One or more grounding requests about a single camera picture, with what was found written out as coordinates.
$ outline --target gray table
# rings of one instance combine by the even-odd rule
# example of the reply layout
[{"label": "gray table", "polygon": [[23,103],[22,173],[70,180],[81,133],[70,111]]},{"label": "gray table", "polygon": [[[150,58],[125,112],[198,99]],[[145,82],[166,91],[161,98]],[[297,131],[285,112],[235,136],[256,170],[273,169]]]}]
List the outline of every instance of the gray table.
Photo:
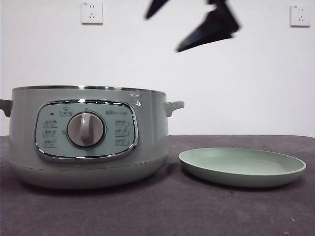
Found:
[{"label": "gray table", "polygon": [[[20,182],[1,140],[2,236],[312,236],[315,235],[315,138],[171,136],[170,155],[154,176],[124,186],[61,191]],[[185,172],[178,154],[203,147],[253,148],[307,163],[296,181],[245,189]]]}]

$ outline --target ceramic plate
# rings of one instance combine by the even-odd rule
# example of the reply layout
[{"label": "ceramic plate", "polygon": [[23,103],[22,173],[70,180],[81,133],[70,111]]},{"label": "ceramic plate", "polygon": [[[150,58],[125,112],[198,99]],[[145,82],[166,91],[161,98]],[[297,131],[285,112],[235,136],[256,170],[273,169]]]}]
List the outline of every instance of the ceramic plate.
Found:
[{"label": "ceramic plate", "polygon": [[290,183],[306,168],[305,162],[275,152],[243,148],[200,148],[179,154],[193,175],[238,187],[273,187]]}]

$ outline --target outlet faceplate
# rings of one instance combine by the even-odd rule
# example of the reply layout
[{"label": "outlet faceplate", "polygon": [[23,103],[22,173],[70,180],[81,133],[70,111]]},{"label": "outlet faceplate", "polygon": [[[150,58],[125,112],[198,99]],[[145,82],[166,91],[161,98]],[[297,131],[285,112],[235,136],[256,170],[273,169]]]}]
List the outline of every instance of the outlet faceplate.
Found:
[{"label": "outlet faceplate", "polygon": [[82,3],[81,22],[83,24],[103,24],[103,3],[94,1]]},{"label": "outlet faceplate", "polygon": [[311,26],[311,6],[309,5],[291,5],[290,7],[290,25],[293,27]]}]

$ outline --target cooker control panel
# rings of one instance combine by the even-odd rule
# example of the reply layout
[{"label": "cooker control panel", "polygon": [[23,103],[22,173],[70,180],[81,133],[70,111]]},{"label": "cooker control panel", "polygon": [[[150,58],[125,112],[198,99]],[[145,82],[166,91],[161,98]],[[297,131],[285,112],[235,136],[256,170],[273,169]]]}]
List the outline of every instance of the cooker control panel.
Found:
[{"label": "cooker control panel", "polygon": [[138,140],[134,110],[126,103],[103,100],[54,101],[38,112],[35,145],[55,158],[115,157]]}]

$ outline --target cooker handle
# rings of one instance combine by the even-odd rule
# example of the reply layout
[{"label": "cooker handle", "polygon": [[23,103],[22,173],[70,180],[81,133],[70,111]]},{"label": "cooker handle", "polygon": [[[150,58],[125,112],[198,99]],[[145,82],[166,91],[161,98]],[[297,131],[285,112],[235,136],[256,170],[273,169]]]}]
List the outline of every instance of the cooker handle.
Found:
[{"label": "cooker handle", "polygon": [[4,111],[6,117],[11,116],[13,101],[0,99],[0,110]]},{"label": "cooker handle", "polygon": [[167,117],[170,117],[173,111],[183,108],[185,106],[184,102],[165,102],[164,109]]}]

